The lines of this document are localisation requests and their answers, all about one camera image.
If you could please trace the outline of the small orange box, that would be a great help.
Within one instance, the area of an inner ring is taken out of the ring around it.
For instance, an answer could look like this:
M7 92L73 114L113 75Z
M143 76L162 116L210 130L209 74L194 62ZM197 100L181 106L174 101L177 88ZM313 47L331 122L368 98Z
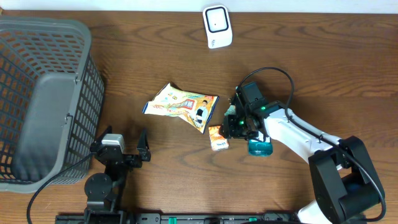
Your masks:
M220 134L220 128L221 126L210 126L208 128L211 149L213 151L222 151L229 148L229 142Z

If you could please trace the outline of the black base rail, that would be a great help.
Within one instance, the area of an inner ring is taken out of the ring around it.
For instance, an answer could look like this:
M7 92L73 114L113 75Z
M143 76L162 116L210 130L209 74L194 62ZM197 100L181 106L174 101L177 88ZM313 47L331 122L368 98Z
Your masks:
M238 224L300 223L292 213L267 212L261 215L161 215L140 213L123 215L57 215L55 223L128 223L128 224Z

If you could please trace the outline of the teal wet wipes pack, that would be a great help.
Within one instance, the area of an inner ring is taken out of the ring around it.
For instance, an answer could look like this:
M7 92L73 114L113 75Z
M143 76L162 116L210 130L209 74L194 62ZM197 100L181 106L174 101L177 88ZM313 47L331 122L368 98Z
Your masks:
M225 116L228 115L236 115L236 106L235 105L230 105L229 108L226 110L224 113Z

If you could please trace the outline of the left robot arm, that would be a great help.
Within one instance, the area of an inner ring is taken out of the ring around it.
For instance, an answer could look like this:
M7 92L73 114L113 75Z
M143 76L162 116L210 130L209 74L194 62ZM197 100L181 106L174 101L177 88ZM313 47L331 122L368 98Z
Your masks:
M91 144L90 152L105 170L93 174L85 183L85 223L130 222L132 218L120 209L120 204L128 173L151 159L146 130L141 132L136 149L137 154L126 154L123 136L113 134L111 126Z

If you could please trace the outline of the white barcode scanner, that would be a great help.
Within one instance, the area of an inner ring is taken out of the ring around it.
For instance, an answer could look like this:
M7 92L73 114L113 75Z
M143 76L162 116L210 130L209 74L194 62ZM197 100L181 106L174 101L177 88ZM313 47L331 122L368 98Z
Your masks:
M208 48L217 49L231 45L233 31L228 9L224 5L209 6L203 10Z

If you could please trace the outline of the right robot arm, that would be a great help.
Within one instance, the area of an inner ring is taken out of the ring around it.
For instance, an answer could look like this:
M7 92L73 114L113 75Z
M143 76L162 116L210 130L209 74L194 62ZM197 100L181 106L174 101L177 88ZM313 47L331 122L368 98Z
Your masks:
M230 100L220 133L250 145L279 141L309 165L315 200L295 214L298 222L370 223L385 217L385 191L360 138L329 135L287 105L242 90Z

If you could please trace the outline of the grey plastic mesh basket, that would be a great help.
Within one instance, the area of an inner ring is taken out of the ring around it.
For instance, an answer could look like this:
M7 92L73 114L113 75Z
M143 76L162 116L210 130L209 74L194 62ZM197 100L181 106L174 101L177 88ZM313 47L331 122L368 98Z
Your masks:
M1 18L1 190L87 174L104 101L91 33L73 20Z

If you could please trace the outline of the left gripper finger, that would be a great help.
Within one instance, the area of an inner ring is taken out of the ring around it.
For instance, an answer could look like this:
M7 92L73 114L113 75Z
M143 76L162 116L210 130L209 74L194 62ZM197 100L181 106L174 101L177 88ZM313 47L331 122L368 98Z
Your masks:
M97 140L102 140L107 134L111 134L112 131L112 126L108 126L98 137Z
M139 142L137 144L137 150L141 157L142 161L150 161L151 160L151 152L149 149L149 143L147 140L147 131L145 129L142 130L141 135L139 137Z

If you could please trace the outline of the teal mouthwash bottle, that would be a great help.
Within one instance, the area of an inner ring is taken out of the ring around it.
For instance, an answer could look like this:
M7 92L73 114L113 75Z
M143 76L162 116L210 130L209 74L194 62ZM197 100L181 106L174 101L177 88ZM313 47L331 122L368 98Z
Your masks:
M250 140L248 142L248 153L251 156L268 157L273 153L273 146L270 139L264 142Z

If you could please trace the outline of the yellow snack bag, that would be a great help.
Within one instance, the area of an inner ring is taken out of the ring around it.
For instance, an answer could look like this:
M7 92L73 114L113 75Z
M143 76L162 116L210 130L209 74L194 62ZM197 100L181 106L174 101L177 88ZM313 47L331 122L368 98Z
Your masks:
M218 96L183 91L168 83L145 104L142 113L181 118L203 134L218 100Z

